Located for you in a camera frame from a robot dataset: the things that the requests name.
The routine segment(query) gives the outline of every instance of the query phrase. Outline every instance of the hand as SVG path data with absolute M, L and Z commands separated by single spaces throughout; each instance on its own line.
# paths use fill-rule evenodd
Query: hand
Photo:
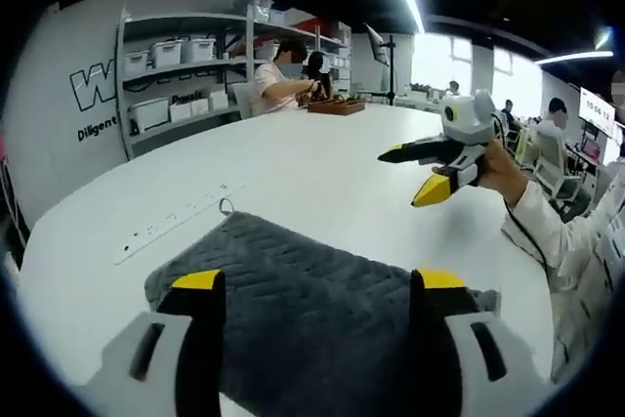
M 499 141 L 493 139 L 488 144 L 480 170 L 480 186 L 499 192 L 511 207 L 517 205 L 527 187 L 527 178 Z

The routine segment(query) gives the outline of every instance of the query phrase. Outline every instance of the black cable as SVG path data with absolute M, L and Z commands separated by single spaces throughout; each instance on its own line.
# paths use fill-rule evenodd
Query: black cable
M 519 220 L 517 220 L 517 217 L 515 217 L 513 215 L 512 209 L 510 208 L 508 203 L 505 202 L 505 201 L 504 201 L 504 203 L 506 205 L 506 209 L 508 209 L 508 214 L 510 215 L 510 218 L 512 219 L 512 221 L 521 230 L 521 232 L 525 235 L 525 237 L 529 240 L 529 242 L 534 245 L 534 248 L 536 248 L 536 250 L 538 251 L 538 254 L 540 254 L 540 257 L 541 257 L 542 263 L 543 263 L 543 269 L 545 270 L 545 275 L 547 276 L 547 282 L 549 282 L 551 280 L 551 275 L 549 273 L 549 265 L 547 264 L 547 258 L 545 257 L 545 253 L 543 253 L 543 250 L 540 249 L 540 246 L 538 246 L 538 243 L 533 238 L 533 236 L 531 234 L 529 234 L 529 232 L 527 231 L 527 229 L 525 229 L 525 227 L 523 225 L 521 225 L 521 222 L 519 222 Z
M 504 135 L 503 123 L 501 122 L 501 119 L 499 119 L 499 116 L 497 116 L 497 114 L 495 114 L 493 112 L 491 115 L 499 123 L 499 128 L 501 129 L 501 135 L 502 135 L 502 139 L 503 139 L 504 148 L 506 148 L 506 136 Z M 523 225 L 521 225 L 521 222 L 519 222 L 519 220 L 517 220 L 517 217 L 515 217 L 513 215 L 512 210 L 510 209 L 510 206 L 508 205 L 508 203 L 505 202 L 505 201 L 504 201 L 504 203 L 506 204 L 506 209 L 508 209 L 508 214 L 510 215 L 510 218 L 512 219 L 512 221 L 521 230 L 521 233 L 523 233 L 525 235 L 525 237 L 529 240 L 529 242 L 534 245 L 534 247 L 538 251 L 538 254 L 540 254 L 540 257 L 541 257 L 542 263 L 543 263 L 543 269 L 545 270 L 545 275 L 547 276 L 547 281 L 549 281 L 551 275 L 549 274 L 549 265 L 547 264 L 547 258 L 545 257 L 545 253 L 543 253 L 543 250 L 540 249 L 540 246 L 538 246 L 538 243 L 533 238 L 533 236 L 531 234 L 529 234 L 529 231 L 527 231 L 527 229 Z

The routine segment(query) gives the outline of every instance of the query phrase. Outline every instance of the power strip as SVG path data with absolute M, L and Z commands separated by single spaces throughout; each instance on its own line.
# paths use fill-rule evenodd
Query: power strip
M 173 210 L 169 214 L 163 216 L 160 220 L 155 220 L 146 227 L 137 229 L 131 234 L 126 243 L 120 246 L 119 254 L 116 257 L 115 265 L 119 266 L 131 258 L 138 251 L 148 246 L 155 239 L 161 237 L 168 231 L 171 231 L 178 225 L 183 224 L 187 220 L 195 217 L 200 212 L 219 203 L 224 197 L 234 194 L 245 185 L 231 187 L 228 185 L 220 185 L 217 188 L 207 190 L 199 198 L 190 200 L 180 209 Z

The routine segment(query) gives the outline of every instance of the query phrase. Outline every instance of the window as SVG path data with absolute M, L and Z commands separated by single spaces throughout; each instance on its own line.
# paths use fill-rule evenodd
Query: window
M 497 109 L 512 100 L 512 113 L 528 118 L 540 115 L 543 91 L 541 68 L 524 58 L 495 48 L 492 77 L 492 99 Z
M 441 34 L 415 34 L 411 83 L 430 85 L 438 90 L 449 88 L 455 80 L 460 93 L 471 93 L 473 73 L 471 41 Z

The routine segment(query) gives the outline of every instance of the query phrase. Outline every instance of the person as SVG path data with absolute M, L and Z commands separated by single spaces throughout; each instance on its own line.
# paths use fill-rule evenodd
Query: person
M 502 231 L 521 249 L 546 263 L 554 313 L 554 381 L 565 380 L 578 369 L 598 337 L 612 290 L 619 282 L 625 264 L 625 237 L 609 233 L 623 230 L 625 223 L 624 173 L 614 178 L 587 218 L 577 217 L 565 224 L 540 186 L 523 175 L 497 141 L 486 149 L 479 185 L 503 196 L 512 216 L 540 251 L 511 216 Z
M 307 55 L 306 45 L 301 40 L 288 39 L 280 43 L 272 63 L 264 63 L 256 69 L 252 102 L 254 116 L 297 108 L 297 99 L 301 94 L 316 91 L 317 82 L 299 78 Z
M 536 161 L 540 157 L 541 150 L 538 140 L 538 134 L 555 137 L 560 143 L 562 158 L 564 161 L 564 170 L 567 173 L 569 166 L 568 153 L 566 152 L 566 140 L 563 130 L 566 128 L 568 121 L 568 113 L 566 105 L 560 98 L 552 98 L 549 102 L 549 108 L 545 118 L 540 119 L 537 123 L 531 123 L 526 132 L 528 132 L 529 147 L 522 165 L 534 167 Z
M 456 97 L 460 95 L 460 84 L 455 80 L 449 82 L 449 88 L 445 91 L 445 95 L 448 97 Z
M 332 100 L 332 77 L 328 73 L 327 58 L 320 51 L 314 51 L 309 56 L 309 63 L 304 67 L 304 75 L 310 80 L 318 81 L 321 86 L 312 93 L 313 101 Z
M 501 112 L 506 116 L 506 119 L 508 120 L 508 129 L 514 132 L 518 132 L 520 126 L 517 123 L 515 116 L 512 115 L 512 107 L 512 100 L 506 100 L 506 106 L 501 110 Z
M 625 142 L 621 143 L 618 158 L 605 166 L 608 174 L 625 173 Z

